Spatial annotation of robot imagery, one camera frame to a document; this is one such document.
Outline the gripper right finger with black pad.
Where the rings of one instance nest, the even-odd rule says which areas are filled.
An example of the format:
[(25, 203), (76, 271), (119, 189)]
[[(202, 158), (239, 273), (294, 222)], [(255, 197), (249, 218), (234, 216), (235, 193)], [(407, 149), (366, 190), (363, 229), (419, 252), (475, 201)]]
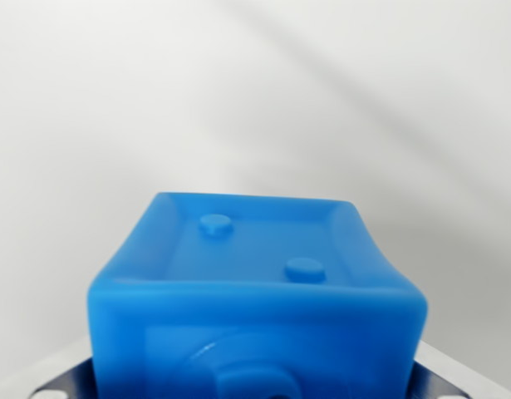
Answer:
[(504, 398), (504, 387), (421, 341), (409, 398)]

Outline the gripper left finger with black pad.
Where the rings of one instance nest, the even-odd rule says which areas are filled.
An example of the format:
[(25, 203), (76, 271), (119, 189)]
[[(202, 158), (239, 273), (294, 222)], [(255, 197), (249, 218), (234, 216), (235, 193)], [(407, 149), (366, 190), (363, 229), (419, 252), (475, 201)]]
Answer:
[(30, 398), (97, 398), (91, 358), (36, 388)]

